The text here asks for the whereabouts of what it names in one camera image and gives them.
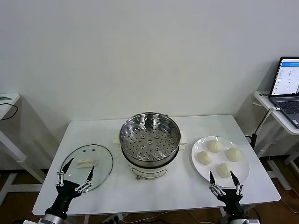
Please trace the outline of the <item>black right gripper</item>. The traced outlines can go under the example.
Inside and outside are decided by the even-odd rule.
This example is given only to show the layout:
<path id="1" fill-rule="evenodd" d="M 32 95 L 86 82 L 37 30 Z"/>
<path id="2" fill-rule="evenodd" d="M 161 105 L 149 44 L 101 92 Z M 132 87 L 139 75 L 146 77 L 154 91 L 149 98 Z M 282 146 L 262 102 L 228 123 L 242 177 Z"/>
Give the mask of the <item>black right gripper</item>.
<path id="1" fill-rule="evenodd" d="M 240 200 L 243 198 L 243 184 L 240 184 L 239 179 L 231 171 L 230 174 L 235 185 L 235 189 L 222 190 L 216 184 L 212 171 L 209 171 L 209 174 L 209 189 L 215 196 L 220 196 L 220 201 L 225 203 L 226 212 L 229 215 L 229 218 L 245 218 L 244 210 L 240 206 Z"/>

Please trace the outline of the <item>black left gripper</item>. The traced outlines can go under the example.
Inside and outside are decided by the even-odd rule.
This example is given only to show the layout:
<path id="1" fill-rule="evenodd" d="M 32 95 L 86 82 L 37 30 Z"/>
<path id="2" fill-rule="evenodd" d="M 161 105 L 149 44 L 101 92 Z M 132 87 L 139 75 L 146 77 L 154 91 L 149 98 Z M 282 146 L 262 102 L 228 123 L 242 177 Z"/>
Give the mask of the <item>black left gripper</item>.
<path id="1" fill-rule="evenodd" d="M 67 217 L 67 211 L 72 199 L 81 196 L 81 193 L 88 191 L 88 189 L 92 186 L 94 166 L 92 166 L 85 183 L 79 185 L 75 182 L 64 181 L 64 175 L 73 160 L 74 159 L 71 158 L 70 161 L 64 164 L 62 169 L 57 172 L 58 182 L 56 189 L 58 195 L 53 205 L 45 211 L 46 214 L 51 214 L 57 217 Z"/>

